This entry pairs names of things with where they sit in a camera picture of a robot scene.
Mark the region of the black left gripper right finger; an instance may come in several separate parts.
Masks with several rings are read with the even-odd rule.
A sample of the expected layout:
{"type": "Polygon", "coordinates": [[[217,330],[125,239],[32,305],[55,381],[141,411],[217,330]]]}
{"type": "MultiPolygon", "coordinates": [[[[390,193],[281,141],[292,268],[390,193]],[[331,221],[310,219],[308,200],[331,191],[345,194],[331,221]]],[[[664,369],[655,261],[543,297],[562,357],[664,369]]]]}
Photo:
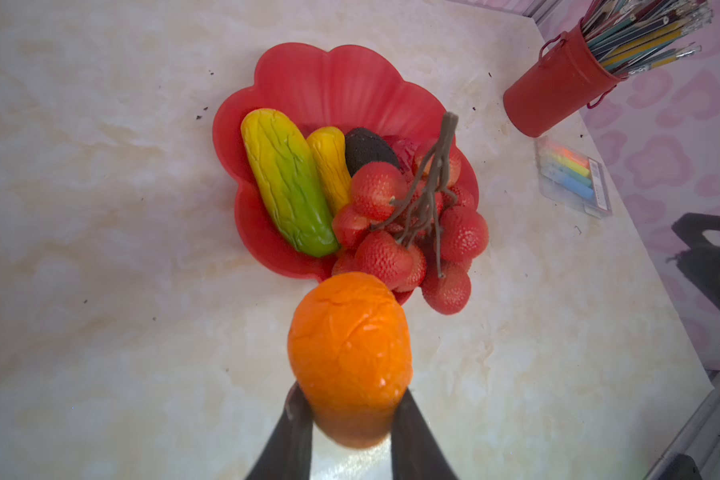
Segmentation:
{"type": "Polygon", "coordinates": [[[457,479],[409,389],[394,414],[391,460],[394,480],[457,479]]]}

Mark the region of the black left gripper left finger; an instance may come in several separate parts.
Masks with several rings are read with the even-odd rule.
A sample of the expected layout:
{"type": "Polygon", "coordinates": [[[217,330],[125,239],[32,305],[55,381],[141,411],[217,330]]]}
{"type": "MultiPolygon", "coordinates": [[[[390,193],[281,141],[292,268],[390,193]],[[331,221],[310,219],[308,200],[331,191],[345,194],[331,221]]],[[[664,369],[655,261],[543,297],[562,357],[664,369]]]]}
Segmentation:
{"type": "Polygon", "coordinates": [[[307,480],[312,459],[313,413],[300,386],[289,390],[282,414],[247,480],[307,480]]]}

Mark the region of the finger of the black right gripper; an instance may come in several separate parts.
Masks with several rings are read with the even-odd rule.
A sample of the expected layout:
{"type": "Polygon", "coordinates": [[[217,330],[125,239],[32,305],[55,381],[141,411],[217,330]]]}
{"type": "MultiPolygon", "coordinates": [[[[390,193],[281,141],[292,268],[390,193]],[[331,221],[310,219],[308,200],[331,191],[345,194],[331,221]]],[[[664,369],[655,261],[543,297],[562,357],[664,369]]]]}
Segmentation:
{"type": "Polygon", "coordinates": [[[720,215],[686,213],[672,226],[687,249],[669,257],[679,271],[720,311],[720,246],[705,237],[720,232],[720,215]]]}

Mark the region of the small orange fake fruit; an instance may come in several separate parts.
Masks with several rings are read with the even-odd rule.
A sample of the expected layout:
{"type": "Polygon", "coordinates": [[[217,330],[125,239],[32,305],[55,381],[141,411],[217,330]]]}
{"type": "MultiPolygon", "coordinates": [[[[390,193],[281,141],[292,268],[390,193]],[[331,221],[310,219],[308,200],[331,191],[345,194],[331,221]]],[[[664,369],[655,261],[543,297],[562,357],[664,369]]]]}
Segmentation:
{"type": "Polygon", "coordinates": [[[287,351],[314,421],[330,439],[366,449],[390,434],[413,359],[405,312],[381,280],[350,272],[320,283],[293,313],[287,351]]]}

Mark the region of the red lychee bunch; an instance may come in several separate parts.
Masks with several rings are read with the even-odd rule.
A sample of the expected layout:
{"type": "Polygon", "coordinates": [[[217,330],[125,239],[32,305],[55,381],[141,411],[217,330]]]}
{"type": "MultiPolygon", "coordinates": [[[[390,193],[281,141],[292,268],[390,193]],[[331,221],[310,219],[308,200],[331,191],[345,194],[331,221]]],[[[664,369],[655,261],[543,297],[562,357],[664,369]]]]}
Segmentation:
{"type": "Polygon", "coordinates": [[[341,251],[332,272],[361,272],[393,294],[420,290],[437,313],[462,311],[472,293],[468,270],[489,243],[487,221],[460,184],[454,147],[458,118],[444,114],[440,134],[397,155],[400,168],[373,162],[351,177],[351,200],[333,220],[341,251]]]}

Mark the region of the yellow green fake fruit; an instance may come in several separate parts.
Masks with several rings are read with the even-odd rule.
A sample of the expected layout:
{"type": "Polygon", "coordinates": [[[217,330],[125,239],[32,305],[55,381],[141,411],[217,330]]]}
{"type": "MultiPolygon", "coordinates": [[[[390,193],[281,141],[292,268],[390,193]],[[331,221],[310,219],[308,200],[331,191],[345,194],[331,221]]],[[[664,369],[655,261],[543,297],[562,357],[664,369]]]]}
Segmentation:
{"type": "Polygon", "coordinates": [[[333,215],[297,125],[278,110],[261,108],[244,117],[240,131],[260,197],[280,235],[311,257],[336,253],[333,215]]]}

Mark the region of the dark fake avocado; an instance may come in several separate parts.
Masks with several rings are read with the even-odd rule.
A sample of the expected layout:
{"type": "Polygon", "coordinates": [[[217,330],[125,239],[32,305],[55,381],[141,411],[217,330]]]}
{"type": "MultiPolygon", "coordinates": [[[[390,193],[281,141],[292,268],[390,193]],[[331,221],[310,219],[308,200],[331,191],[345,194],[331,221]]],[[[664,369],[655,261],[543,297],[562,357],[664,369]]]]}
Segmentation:
{"type": "Polygon", "coordinates": [[[400,168],[397,155],[379,135],[366,128],[354,128],[345,135],[345,160],[353,177],[363,166],[383,162],[400,168]]]}

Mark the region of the yellow orange fake fruit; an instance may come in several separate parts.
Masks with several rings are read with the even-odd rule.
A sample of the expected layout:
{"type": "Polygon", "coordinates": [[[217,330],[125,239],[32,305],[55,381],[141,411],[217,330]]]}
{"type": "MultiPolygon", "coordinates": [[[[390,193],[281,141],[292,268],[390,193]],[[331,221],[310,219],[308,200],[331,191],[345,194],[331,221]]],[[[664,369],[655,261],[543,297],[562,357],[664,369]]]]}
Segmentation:
{"type": "Polygon", "coordinates": [[[351,176],[345,158],[345,137],[336,127],[323,127],[307,138],[321,186],[333,215],[351,200],[351,176]]]}

